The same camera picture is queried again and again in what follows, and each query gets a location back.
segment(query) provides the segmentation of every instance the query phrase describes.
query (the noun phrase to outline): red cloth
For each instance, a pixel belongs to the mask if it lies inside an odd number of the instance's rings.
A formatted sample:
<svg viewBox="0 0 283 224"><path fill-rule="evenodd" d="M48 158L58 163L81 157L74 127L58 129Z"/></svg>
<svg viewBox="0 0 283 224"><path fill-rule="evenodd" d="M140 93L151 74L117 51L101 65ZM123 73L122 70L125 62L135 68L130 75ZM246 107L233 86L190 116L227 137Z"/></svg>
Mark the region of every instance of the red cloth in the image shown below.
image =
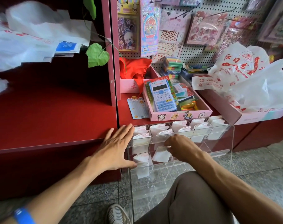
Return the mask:
<svg viewBox="0 0 283 224"><path fill-rule="evenodd" d="M152 60L146 58L140 59L123 59L120 57L120 77L121 79L134 79L139 86L139 92L142 93L144 88L144 76L148 67L150 67Z"/></svg>

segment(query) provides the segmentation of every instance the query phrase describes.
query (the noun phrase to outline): metal hook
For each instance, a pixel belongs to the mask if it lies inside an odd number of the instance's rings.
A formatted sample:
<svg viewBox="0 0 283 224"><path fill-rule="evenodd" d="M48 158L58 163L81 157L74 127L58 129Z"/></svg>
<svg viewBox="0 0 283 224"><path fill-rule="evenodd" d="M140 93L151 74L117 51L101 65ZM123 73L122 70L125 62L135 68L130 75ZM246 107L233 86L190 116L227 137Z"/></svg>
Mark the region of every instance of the metal hook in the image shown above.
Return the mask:
<svg viewBox="0 0 283 224"><path fill-rule="evenodd" d="M163 0L161 0L161 1L152 1L152 0L151 0L151 1L150 1L150 3L154 3L154 2L162 2L162 1L163 1Z"/></svg>
<svg viewBox="0 0 283 224"><path fill-rule="evenodd" d="M188 10L188 11L182 13L181 15L184 15L184 14L186 14L187 12L190 12L191 10L197 8L199 5L200 5L200 3L199 3L197 6L193 7L192 9L190 9L190 10Z"/></svg>
<svg viewBox="0 0 283 224"><path fill-rule="evenodd" d="M236 9L237 9L237 7L235 7L234 9L231 9L231 10L229 10L229 11L219 12L219 13L216 13L216 14L213 14L213 15L210 15L210 16L214 16L214 15L218 15L218 14L226 13L226 12L232 12L232 11L235 11Z"/></svg>

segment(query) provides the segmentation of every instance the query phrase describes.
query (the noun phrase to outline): pink cardboard tray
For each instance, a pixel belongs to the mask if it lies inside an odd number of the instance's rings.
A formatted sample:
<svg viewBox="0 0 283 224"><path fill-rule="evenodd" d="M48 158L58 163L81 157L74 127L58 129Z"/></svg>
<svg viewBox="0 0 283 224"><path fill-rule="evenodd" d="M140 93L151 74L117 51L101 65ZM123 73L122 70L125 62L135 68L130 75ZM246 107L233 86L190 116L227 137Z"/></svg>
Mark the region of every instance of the pink cardboard tray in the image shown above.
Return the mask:
<svg viewBox="0 0 283 224"><path fill-rule="evenodd" d="M179 80L183 83L188 82L183 78L179 77ZM212 114L212 110L209 106L201 99L198 93L194 90L192 92L199 97L196 101L196 105L199 111L175 111L175 112L154 112L149 101L146 86L144 85L143 97L148 107L150 121L170 121L170 120L185 120L185 119L198 119L208 118Z"/></svg>
<svg viewBox="0 0 283 224"><path fill-rule="evenodd" d="M150 75L151 79L159 78L160 75L154 70L152 66L147 69L147 74ZM121 93L139 93L139 87L134 79L120 79L120 90Z"/></svg>
<svg viewBox="0 0 283 224"><path fill-rule="evenodd" d="M214 90L201 90L199 94L203 96L222 117L231 125L259 122L270 119L279 119L283 116L283 108L269 112L240 112L233 105L229 104L225 98L218 95Z"/></svg>

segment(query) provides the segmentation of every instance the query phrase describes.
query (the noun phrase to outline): cartoon sticker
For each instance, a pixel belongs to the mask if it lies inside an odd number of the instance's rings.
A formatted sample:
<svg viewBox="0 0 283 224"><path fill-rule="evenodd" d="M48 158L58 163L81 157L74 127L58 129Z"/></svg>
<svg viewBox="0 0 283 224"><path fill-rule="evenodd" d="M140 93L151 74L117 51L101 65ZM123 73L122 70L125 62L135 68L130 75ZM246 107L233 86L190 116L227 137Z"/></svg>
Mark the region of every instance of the cartoon sticker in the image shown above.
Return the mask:
<svg viewBox="0 0 283 224"><path fill-rule="evenodd" d="M176 120L178 117L179 117L179 114L178 114L178 113L173 114L173 116L170 117L170 120Z"/></svg>
<svg viewBox="0 0 283 224"><path fill-rule="evenodd" d="M206 115L206 113L205 113L205 112L203 112L203 113L199 113L198 118L203 118L205 115Z"/></svg>
<svg viewBox="0 0 283 224"><path fill-rule="evenodd" d="M191 118L192 118L192 113L191 113L191 112L185 113L185 114L183 115L183 117L184 117L184 119L191 119Z"/></svg>
<svg viewBox="0 0 283 224"><path fill-rule="evenodd" d="M166 114L160 114L158 115L158 121L163 121L165 120Z"/></svg>

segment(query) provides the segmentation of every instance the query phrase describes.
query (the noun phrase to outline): shoe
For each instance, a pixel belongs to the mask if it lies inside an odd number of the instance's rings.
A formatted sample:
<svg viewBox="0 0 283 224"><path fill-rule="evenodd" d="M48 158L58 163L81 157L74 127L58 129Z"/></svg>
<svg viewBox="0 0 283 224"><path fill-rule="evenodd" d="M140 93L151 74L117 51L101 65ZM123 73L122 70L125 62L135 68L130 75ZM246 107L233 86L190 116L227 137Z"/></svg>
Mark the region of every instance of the shoe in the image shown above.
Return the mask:
<svg viewBox="0 0 283 224"><path fill-rule="evenodd" d="M131 224L131 221L119 204L112 204L107 209L105 224Z"/></svg>

